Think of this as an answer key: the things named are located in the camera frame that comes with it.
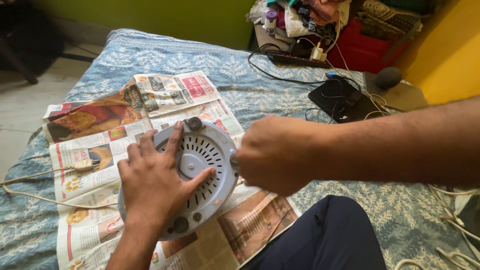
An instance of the charger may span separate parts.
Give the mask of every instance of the charger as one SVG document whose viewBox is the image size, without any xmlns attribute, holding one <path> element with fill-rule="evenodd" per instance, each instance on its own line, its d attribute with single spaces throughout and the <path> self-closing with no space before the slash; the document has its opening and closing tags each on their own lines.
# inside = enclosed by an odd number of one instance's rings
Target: charger
<svg viewBox="0 0 480 270">
<path fill-rule="evenodd" d="M 325 60 L 327 59 L 327 54 L 324 53 L 324 49 L 320 48 L 320 42 L 318 42 L 316 47 L 312 48 L 310 59 L 317 60 L 320 62 L 325 62 Z"/>
</svg>

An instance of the newspaper page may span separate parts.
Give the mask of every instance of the newspaper page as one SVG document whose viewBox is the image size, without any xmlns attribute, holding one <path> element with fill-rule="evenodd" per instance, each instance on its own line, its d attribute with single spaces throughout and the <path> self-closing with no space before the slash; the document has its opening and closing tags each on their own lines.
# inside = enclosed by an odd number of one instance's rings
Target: newspaper page
<svg viewBox="0 0 480 270">
<path fill-rule="evenodd" d="M 85 104 L 56 104 L 47 111 L 42 129 L 49 143 L 88 136 L 145 119 L 142 99 L 135 85 L 122 88 Z"/>
<path fill-rule="evenodd" d="M 133 76 L 150 117 L 196 106 L 220 98 L 202 71 L 179 75 Z"/>
<path fill-rule="evenodd" d="M 97 161 L 83 173 L 56 172 L 56 199 L 79 205 L 116 202 L 120 186 L 116 164 L 128 157 L 127 146 L 147 130 L 162 130 L 192 116 L 219 126 L 240 147 L 243 129 L 203 72 L 139 74 L 105 97 L 50 105 L 43 129 L 51 143 L 53 168 Z M 117 208 L 58 208 L 59 267 L 104 269 L 123 232 Z M 158 242 L 151 268 L 237 269 L 299 215 L 290 200 L 241 184 L 199 230 Z"/>
<path fill-rule="evenodd" d="M 118 200 L 120 180 L 67 202 L 98 206 Z M 60 269 L 105 269 L 123 232 L 116 206 L 82 209 L 58 205 L 57 257 Z"/>
<path fill-rule="evenodd" d="M 300 216 L 290 199 L 239 185 L 216 218 L 196 232 L 158 242 L 151 270 L 236 270 Z"/>
<path fill-rule="evenodd" d="M 126 159 L 127 146 L 138 142 L 152 129 L 148 119 L 115 129 L 50 145 L 53 168 L 73 165 L 79 160 L 98 160 L 85 172 L 58 171 L 54 174 L 55 198 L 65 201 L 120 179 L 117 162 Z"/>
<path fill-rule="evenodd" d="M 72 101 L 72 102 L 64 102 L 64 103 L 57 103 L 52 104 L 47 107 L 47 112 L 43 116 L 43 122 L 49 123 L 55 119 L 57 119 L 61 114 L 67 114 L 75 108 L 79 106 L 85 105 L 86 103 L 91 102 L 88 101 Z"/>
<path fill-rule="evenodd" d="M 188 119 L 194 116 L 200 118 L 202 121 L 218 126 L 231 137 L 243 133 L 243 128 L 240 123 L 222 99 L 216 99 L 157 116 L 150 116 L 150 121 L 152 122 L 153 128 L 160 131 L 174 125 L 178 120 Z"/>
<path fill-rule="evenodd" d="M 70 199 L 96 206 L 116 202 L 120 181 Z M 105 269 L 123 233 L 116 207 L 59 206 L 57 256 L 60 269 Z M 236 270 L 300 216 L 295 204 L 257 187 L 239 185 L 222 209 L 197 231 L 158 242 L 150 269 Z"/>
</svg>

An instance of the wrist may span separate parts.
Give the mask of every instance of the wrist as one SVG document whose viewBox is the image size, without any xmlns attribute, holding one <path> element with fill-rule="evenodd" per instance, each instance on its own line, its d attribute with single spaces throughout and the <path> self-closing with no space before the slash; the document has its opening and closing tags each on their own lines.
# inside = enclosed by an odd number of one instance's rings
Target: wrist
<svg viewBox="0 0 480 270">
<path fill-rule="evenodd" d="M 338 148 L 343 135 L 339 124 L 317 124 L 311 129 L 310 156 L 307 162 L 315 180 L 339 180 L 338 170 L 344 170 Z"/>
<path fill-rule="evenodd" d="M 145 236 L 158 239 L 165 223 L 166 219 L 164 215 L 160 214 L 156 215 L 154 219 L 142 215 L 127 215 L 127 220 L 125 221 L 125 233 L 135 232 L 139 237 Z"/>
</svg>

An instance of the round metal cover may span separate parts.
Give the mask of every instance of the round metal cover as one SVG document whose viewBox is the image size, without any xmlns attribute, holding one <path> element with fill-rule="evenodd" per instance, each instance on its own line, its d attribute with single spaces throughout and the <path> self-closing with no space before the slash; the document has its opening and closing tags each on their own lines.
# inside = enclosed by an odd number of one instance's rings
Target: round metal cover
<svg viewBox="0 0 480 270">
<path fill-rule="evenodd" d="M 165 151 L 172 131 L 173 126 L 170 126 L 155 134 L 154 145 L 159 153 Z M 199 129 L 192 129 L 183 124 L 177 153 L 180 178 L 189 181 L 208 167 L 215 167 L 216 173 L 199 186 L 196 193 L 165 224 L 159 241 L 173 240 L 193 233 L 220 209 L 237 183 L 238 173 L 230 164 L 230 157 L 235 151 L 233 140 L 218 126 L 202 122 Z M 118 207 L 125 221 L 126 210 L 121 186 Z"/>
</svg>

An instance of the bedsheet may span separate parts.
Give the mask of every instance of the bedsheet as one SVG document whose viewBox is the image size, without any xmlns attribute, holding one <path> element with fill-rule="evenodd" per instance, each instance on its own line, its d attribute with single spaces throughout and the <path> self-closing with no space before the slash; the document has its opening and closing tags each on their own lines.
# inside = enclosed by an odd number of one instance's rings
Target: bedsheet
<svg viewBox="0 0 480 270">
<path fill-rule="evenodd" d="M 108 94 L 121 88 L 134 74 L 202 70 L 245 130 L 269 114 L 305 118 L 305 110 L 315 107 L 307 97 L 315 87 L 271 79 L 248 64 L 248 55 L 246 51 L 119 29 L 109 34 L 103 52 L 64 101 L 91 100 Z M 325 72 L 320 68 L 273 65 L 265 56 L 254 56 L 252 61 L 275 76 L 289 79 L 320 81 Z M 354 76 L 362 82 L 360 73 L 354 72 Z M 330 121 L 317 110 L 311 111 L 309 119 Z M 51 168 L 48 142 L 39 131 L 6 179 Z M 52 173 L 10 187 L 55 199 Z M 404 258 L 420 261 L 427 269 L 456 269 L 439 256 L 437 246 L 472 256 L 460 234 L 440 220 L 444 211 L 424 185 L 313 181 L 293 198 L 304 212 L 327 194 L 351 197 L 365 209 L 387 269 L 392 270 Z M 57 269 L 57 206 L 26 196 L 8 196 L 2 189 L 0 206 L 0 268 Z"/>
</svg>

